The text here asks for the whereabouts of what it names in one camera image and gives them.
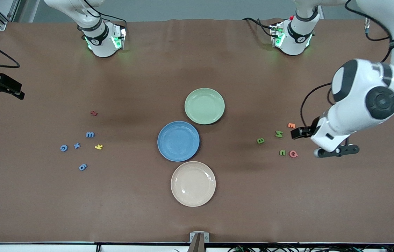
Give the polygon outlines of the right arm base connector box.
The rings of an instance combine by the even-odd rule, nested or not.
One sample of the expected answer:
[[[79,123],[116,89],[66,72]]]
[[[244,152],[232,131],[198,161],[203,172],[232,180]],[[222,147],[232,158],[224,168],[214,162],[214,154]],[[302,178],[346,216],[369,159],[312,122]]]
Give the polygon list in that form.
[[[112,24],[112,42],[116,50],[123,49],[126,38],[126,27]]]

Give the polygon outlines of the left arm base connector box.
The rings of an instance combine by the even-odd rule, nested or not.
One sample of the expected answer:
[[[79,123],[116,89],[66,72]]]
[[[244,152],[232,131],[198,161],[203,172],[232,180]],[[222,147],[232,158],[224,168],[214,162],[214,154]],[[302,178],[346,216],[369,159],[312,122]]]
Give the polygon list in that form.
[[[271,42],[273,47],[281,47],[285,38],[284,23],[280,22],[269,26]]]

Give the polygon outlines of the blue plate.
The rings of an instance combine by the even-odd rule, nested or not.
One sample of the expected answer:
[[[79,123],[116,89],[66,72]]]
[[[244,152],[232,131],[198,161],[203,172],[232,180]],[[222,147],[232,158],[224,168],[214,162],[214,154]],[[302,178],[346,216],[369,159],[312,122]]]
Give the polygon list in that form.
[[[185,121],[173,121],[165,125],[157,137],[157,148],[161,155],[173,162],[191,159],[200,147],[200,134]]]

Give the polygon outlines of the tan post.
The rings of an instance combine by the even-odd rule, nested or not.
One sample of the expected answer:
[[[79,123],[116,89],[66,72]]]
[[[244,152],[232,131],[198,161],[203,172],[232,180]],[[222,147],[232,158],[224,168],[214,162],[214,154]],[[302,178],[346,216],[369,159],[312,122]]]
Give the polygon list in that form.
[[[194,238],[190,243],[187,252],[205,252],[205,243],[203,241],[199,241],[199,239],[199,236]]]

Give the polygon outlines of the brown table cover sheet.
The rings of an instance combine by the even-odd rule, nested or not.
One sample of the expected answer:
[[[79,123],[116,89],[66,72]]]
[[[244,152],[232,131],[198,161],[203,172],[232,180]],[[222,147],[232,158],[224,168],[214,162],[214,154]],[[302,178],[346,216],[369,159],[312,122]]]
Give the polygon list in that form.
[[[360,152],[340,158],[315,158],[287,127],[301,126],[306,94],[346,61],[384,57],[387,44],[362,31],[360,20],[322,20],[309,48],[286,56],[249,21],[133,22],[124,50],[99,58],[73,23],[8,24],[0,49],[21,67],[0,73],[25,98],[0,93],[0,242],[181,242],[207,231],[213,242],[394,243],[394,116],[353,134]],[[189,121],[185,99],[204,87],[225,111],[195,124],[192,160],[211,168],[216,190],[191,208],[172,195],[180,163],[157,137]]]

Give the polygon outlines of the small metal bracket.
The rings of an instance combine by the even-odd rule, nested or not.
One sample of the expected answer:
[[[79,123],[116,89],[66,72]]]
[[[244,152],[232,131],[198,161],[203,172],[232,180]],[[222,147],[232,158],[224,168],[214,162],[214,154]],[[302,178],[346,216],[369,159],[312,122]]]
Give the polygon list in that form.
[[[210,236],[209,233],[206,231],[192,231],[189,234],[189,239],[190,243],[194,240],[195,237],[199,236],[199,241],[203,241],[204,243],[209,243],[210,242]]]

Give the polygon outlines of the beige plate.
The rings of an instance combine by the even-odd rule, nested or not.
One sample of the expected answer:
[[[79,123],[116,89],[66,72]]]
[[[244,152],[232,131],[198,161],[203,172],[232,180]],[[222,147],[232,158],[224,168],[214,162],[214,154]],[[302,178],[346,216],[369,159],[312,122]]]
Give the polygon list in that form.
[[[206,164],[189,161],[176,168],[171,177],[170,188],[180,204],[186,207],[200,207],[213,197],[216,178]]]

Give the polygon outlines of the green plate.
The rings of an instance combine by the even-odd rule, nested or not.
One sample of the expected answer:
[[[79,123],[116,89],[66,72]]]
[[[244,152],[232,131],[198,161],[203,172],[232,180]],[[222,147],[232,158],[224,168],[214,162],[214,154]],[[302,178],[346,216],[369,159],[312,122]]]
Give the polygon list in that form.
[[[223,116],[225,102],[216,90],[199,88],[186,97],[184,109],[191,121],[201,125],[210,125]]]

